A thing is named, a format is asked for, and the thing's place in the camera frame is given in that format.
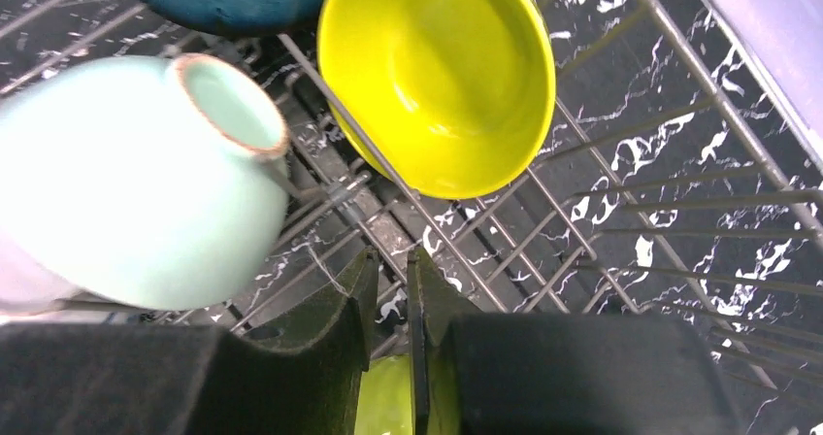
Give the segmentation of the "white square bowl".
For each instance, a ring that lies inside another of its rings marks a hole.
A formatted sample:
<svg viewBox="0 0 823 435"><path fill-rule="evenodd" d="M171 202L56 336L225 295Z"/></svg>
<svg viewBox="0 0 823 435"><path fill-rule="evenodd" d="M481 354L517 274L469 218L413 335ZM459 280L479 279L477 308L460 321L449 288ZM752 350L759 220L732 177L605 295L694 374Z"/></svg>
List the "white square bowl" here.
<svg viewBox="0 0 823 435"><path fill-rule="evenodd" d="M454 373L445 368L430 378L430 434L460 431ZM412 410L412 365L407 354L394 354L371 362L362 375L354 432L356 434L417 434Z"/></svg>

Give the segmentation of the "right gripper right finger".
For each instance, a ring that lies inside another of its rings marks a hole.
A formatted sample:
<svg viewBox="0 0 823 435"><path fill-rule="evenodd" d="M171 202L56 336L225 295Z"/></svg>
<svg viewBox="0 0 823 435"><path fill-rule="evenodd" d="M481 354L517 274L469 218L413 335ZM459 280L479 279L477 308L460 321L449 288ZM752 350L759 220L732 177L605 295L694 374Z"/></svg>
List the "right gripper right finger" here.
<svg viewBox="0 0 823 435"><path fill-rule="evenodd" d="M418 434L740 434L702 338L655 315L489 313L408 257Z"/></svg>

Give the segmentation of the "green celadon bowl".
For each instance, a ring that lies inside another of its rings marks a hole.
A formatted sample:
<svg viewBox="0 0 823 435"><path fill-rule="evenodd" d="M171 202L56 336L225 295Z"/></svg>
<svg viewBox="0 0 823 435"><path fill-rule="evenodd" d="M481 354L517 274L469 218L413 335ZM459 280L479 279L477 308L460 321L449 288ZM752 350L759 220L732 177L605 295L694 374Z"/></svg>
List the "green celadon bowl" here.
<svg viewBox="0 0 823 435"><path fill-rule="evenodd" d="M1 231L80 292L211 306L245 289L283 228L286 122L216 57L124 55L1 103Z"/></svg>

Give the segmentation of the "grey wire dish rack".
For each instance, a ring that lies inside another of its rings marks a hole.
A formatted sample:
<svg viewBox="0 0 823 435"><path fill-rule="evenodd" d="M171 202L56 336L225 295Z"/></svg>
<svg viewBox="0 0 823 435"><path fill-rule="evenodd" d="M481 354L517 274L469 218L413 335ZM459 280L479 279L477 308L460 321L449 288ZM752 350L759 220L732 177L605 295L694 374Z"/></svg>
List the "grey wire dish rack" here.
<svg viewBox="0 0 823 435"><path fill-rule="evenodd" d="M374 355L407 342L407 256L428 251L482 309L669 315L694 325L748 434L822 430L822 163L701 0L536 0L558 98L538 159L464 200L371 168L313 82L314 22L226 41L138 0L1 0L1 93L100 57L215 54L249 72L292 132L313 195L233 299L145 321L253 332L361 249L381 258Z"/></svg>

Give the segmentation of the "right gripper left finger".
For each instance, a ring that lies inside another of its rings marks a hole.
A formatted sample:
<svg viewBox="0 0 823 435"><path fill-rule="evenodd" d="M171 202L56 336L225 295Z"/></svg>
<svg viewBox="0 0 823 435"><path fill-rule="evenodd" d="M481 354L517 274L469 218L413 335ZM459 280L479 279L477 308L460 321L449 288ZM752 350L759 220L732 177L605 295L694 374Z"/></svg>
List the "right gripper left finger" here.
<svg viewBox="0 0 823 435"><path fill-rule="evenodd" d="M220 326L1 329L5 434L350 434L370 363L378 253L249 337Z"/></svg>

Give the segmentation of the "yellow rimmed bowl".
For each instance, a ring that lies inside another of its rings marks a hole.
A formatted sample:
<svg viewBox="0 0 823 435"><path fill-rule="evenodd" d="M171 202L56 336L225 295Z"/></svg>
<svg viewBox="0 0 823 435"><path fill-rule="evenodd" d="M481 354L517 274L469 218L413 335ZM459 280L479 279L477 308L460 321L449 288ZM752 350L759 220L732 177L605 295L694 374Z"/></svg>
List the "yellow rimmed bowl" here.
<svg viewBox="0 0 823 435"><path fill-rule="evenodd" d="M430 197L511 183L552 120L554 60L533 0L325 0L317 56L353 147Z"/></svg>

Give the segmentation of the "blue floral bowl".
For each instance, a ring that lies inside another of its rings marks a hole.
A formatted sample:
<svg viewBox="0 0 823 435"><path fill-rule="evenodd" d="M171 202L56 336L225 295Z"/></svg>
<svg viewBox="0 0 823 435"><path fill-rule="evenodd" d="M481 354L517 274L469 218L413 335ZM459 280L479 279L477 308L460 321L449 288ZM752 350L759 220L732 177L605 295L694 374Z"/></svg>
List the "blue floral bowl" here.
<svg viewBox="0 0 823 435"><path fill-rule="evenodd" d="M39 319L80 290L53 273L1 231L1 321Z"/></svg>

